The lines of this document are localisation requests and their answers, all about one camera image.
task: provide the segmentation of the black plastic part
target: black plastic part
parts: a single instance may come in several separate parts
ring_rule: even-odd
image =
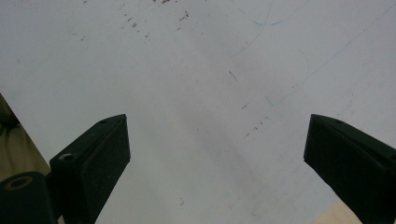
[[[56,224],[46,178],[39,172],[14,175],[0,183],[0,223]]]
[[[104,119],[49,162],[66,223],[94,223],[130,161],[125,115]]]
[[[396,218],[396,150],[344,123],[312,115],[304,160],[362,223]]]

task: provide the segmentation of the black bracket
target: black bracket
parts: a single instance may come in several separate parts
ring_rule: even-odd
[[[125,115],[103,119],[49,162],[0,183],[0,223],[94,223],[131,159]]]
[[[312,115],[304,160],[362,223],[396,218],[396,150],[344,123]]]

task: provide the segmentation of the beige fabric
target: beige fabric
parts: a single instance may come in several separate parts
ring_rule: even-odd
[[[29,171],[50,168],[0,94],[0,181]]]

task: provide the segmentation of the gray surface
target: gray surface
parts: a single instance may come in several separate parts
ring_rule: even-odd
[[[48,161],[125,113],[97,223],[312,223],[311,113],[396,146],[395,1],[2,1],[0,90]]]

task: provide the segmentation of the mounting hole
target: mounting hole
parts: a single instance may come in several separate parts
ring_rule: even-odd
[[[70,153],[63,154],[61,157],[59,157],[60,161],[72,161],[74,159],[74,156]]]
[[[28,186],[30,183],[32,183],[33,178],[31,176],[21,176],[18,178],[15,178],[11,181],[9,181],[6,186],[5,190],[7,191],[13,191],[16,189],[23,189],[24,187]]]

